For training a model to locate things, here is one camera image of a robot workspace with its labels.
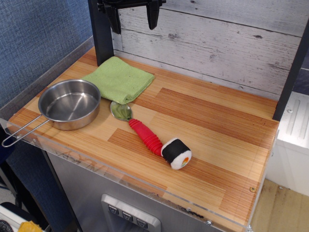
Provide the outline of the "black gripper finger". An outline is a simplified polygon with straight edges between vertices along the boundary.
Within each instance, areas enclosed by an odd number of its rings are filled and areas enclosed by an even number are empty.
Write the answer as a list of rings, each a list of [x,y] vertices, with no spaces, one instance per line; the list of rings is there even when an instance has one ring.
[[[111,5],[107,5],[106,15],[108,17],[112,31],[116,34],[121,34],[121,24],[118,9]]]
[[[157,26],[157,21],[159,17],[159,8],[160,5],[158,1],[150,1],[146,5],[147,19],[150,30],[153,30]]]

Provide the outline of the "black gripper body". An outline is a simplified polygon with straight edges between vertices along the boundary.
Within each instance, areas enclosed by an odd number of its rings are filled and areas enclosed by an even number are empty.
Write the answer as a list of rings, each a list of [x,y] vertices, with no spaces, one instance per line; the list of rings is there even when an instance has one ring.
[[[111,9],[125,9],[132,7],[147,6],[151,3],[161,7],[163,3],[166,3],[165,0],[98,0],[97,6],[100,11],[103,11],[108,8]]]

